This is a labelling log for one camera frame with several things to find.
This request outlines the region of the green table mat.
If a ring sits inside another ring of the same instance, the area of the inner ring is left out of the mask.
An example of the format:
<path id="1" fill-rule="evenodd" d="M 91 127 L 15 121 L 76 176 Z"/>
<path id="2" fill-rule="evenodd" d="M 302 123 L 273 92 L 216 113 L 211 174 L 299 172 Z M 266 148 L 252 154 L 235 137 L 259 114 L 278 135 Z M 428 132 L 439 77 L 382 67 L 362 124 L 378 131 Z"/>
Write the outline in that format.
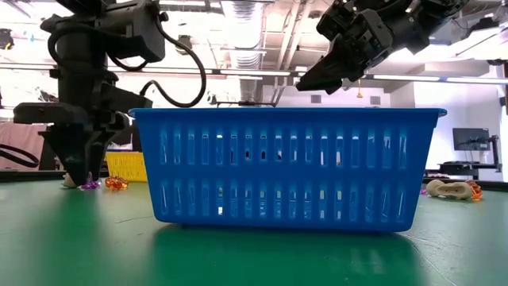
<path id="1" fill-rule="evenodd" d="M 177 226 L 148 189 L 0 184 L 0 286 L 508 286 L 508 194 L 421 197 L 400 234 Z"/>

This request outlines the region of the yellow slotted plastic basket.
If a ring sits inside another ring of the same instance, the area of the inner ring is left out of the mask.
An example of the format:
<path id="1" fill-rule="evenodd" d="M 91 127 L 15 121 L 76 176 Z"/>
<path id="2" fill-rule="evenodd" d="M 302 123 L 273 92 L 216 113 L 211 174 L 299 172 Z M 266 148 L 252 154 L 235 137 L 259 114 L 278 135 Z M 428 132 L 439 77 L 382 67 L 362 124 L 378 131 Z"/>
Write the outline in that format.
<path id="1" fill-rule="evenodd" d="M 148 182 L 142 153 L 106 152 L 106 163 L 110 176 L 118 176 L 129 182 Z"/>

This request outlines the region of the black ceiling dome device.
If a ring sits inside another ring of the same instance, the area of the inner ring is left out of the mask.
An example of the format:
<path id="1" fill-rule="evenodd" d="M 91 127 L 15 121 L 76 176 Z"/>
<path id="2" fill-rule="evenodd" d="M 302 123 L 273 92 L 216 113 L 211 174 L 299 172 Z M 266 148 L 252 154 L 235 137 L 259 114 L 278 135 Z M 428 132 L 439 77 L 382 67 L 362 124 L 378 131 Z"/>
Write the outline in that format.
<path id="1" fill-rule="evenodd" d="M 188 47 L 189 50 L 191 50 L 193 48 L 192 43 L 191 43 L 191 36 L 190 35 L 178 35 L 178 42 L 181 45 L 184 45 L 184 46 Z M 180 54 L 182 56 L 188 56 L 189 55 L 189 52 L 185 48 L 181 48 L 178 45 L 175 46 L 175 50 L 176 50 L 176 52 L 178 54 Z"/>

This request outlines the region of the silver ventilation duct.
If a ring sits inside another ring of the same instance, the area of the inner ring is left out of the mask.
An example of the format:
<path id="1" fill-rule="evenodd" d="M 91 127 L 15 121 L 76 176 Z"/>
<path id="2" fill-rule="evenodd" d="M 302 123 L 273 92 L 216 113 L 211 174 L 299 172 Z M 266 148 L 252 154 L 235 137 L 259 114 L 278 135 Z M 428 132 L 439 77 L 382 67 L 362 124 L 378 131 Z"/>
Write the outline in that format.
<path id="1" fill-rule="evenodd" d="M 264 4 L 260 2 L 221 0 L 228 23 L 229 43 L 235 48 L 230 54 L 234 69 L 259 70 Z"/>

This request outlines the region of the long ceiling light bar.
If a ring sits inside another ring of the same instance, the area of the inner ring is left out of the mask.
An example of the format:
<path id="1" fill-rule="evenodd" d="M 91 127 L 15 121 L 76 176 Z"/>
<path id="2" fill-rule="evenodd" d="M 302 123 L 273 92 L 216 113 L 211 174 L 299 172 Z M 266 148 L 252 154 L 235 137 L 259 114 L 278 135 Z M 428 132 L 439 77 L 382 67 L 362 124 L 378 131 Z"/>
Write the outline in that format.
<path id="1" fill-rule="evenodd" d="M 200 74 L 199 68 L 143 68 L 142 72 L 164 74 Z"/>
<path id="2" fill-rule="evenodd" d="M 291 76 L 291 71 L 265 71 L 265 70 L 231 70 L 221 69 L 222 75 L 246 75 L 246 76 Z"/>
<path id="3" fill-rule="evenodd" d="M 439 76 L 424 76 L 424 75 L 371 75 L 374 80 L 386 81 L 407 81 L 407 82 L 438 82 L 441 80 Z"/>
<path id="4" fill-rule="evenodd" d="M 507 78 L 448 77 L 445 81 L 450 83 L 508 85 Z"/>

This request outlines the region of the blue slotted plastic basket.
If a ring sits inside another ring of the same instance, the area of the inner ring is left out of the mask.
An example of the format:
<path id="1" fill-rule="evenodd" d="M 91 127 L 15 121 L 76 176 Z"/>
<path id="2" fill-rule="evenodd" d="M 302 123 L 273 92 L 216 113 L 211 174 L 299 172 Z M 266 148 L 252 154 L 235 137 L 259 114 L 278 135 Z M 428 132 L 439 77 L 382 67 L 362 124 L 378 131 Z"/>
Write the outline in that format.
<path id="1" fill-rule="evenodd" d="M 411 228 L 440 108 L 133 109 L 154 215 L 186 225 Z"/>

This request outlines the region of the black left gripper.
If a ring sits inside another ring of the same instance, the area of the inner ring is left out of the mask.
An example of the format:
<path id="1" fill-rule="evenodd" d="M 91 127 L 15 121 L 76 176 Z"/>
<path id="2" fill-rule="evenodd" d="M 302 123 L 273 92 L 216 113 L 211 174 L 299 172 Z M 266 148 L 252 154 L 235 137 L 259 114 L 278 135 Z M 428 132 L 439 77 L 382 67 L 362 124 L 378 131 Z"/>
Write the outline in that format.
<path id="1" fill-rule="evenodd" d="M 91 184 L 99 179 L 112 137 L 129 125 L 126 114 L 101 109 L 102 84 L 115 86 L 117 77 L 113 73 L 101 77 L 74 73 L 52 73 L 50 76 L 58 82 L 57 100 L 22 102 L 14 108 L 13 120 L 21 124 L 51 123 L 52 133 L 40 133 L 44 142 L 58 156 L 76 185 Z M 87 180 L 84 144 L 58 132 L 86 133 Z"/>

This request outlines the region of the black computer monitor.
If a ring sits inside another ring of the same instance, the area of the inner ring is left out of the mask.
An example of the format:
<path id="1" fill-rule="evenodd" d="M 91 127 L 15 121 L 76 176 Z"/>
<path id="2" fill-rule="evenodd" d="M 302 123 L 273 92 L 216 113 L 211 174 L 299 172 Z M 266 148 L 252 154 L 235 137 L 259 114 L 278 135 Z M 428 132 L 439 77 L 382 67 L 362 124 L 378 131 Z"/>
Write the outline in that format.
<path id="1" fill-rule="evenodd" d="M 456 151 L 490 151 L 487 128 L 453 128 L 453 145 Z"/>

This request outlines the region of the black office desk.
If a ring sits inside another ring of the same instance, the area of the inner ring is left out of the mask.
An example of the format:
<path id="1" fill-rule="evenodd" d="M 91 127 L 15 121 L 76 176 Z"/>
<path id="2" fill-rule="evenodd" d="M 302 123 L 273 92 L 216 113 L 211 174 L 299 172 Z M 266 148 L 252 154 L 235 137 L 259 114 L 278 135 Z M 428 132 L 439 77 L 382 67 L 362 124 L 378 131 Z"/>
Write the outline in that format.
<path id="1" fill-rule="evenodd" d="M 449 161 L 439 164 L 439 172 L 452 176 L 471 176 L 473 180 L 479 179 L 480 169 L 494 169 L 502 171 L 502 164 L 484 164 L 479 162 Z"/>

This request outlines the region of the thin black bar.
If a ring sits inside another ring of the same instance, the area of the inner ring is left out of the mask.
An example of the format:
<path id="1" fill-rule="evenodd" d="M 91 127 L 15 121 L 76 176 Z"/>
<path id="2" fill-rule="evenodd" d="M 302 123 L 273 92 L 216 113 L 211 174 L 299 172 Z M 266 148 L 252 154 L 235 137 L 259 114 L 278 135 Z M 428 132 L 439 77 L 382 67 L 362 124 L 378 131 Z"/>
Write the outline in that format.
<path id="1" fill-rule="evenodd" d="M 220 105 L 227 105 L 227 106 L 243 106 L 243 107 L 246 107 L 246 106 L 253 106 L 253 107 L 262 107 L 262 106 L 269 106 L 269 107 L 277 107 L 277 104 L 273 103 L 273 102 L 256 102 L 256 101 L 236 101 L 236 102 L 231 102 L 231 101 L 219 101 L 219 102 L 216 102 L 215 105 L 217 106 L 217 108 L 220 106 Z"/>

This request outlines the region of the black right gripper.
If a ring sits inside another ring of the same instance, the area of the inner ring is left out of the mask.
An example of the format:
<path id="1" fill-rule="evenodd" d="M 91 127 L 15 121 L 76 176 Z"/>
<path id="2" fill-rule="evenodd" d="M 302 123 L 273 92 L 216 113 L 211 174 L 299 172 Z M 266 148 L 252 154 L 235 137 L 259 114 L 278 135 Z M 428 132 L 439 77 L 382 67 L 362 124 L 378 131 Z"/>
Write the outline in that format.
<path id="1" fill-rule="evenodd" d="M 335 0 L 317 24 L 330 41 L 329 52 L 296 84 L 298 90 L 325 90 L 331 95 L 357 81 L 370 67 L 386 59 L 394 36 L 386 19 L 399 12 L 401 0 Z"/>

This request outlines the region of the small orange translucent pumpkin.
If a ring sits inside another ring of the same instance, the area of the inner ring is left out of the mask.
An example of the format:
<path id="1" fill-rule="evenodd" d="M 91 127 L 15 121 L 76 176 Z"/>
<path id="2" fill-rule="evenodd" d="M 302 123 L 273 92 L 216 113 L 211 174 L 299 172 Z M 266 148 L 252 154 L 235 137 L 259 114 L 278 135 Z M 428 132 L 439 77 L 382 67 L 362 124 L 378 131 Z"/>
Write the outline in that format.
<path id="1" fill-rule="evenodd" d="M 471 199 L 480 200 L 483 197 L 482 188 L 474 180 L 467 180 L 466 183 L 471 187 Z"/>
<path id="2" fill-rule="evenodd" d="M 129 181 L 120 176 L 110 176 L 105 179 L 105 185 L 112 191 L 120 191 L 128 188 Z"/>

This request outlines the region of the pink hanging cloth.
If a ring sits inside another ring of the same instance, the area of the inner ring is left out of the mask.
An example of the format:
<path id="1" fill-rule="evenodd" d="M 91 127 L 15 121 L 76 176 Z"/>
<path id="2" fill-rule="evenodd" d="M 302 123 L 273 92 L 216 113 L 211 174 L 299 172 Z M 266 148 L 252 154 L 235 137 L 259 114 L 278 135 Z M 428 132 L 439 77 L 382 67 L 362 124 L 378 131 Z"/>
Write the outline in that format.
<path id="1" fill-rule="evenodd" d="M 45 131 L 46 125 L 25 125 L 13 122 L 0 122 L 0 144 L 10 145 L 25 150 L 40 159 L 44 138 L 39 134 Z"/>

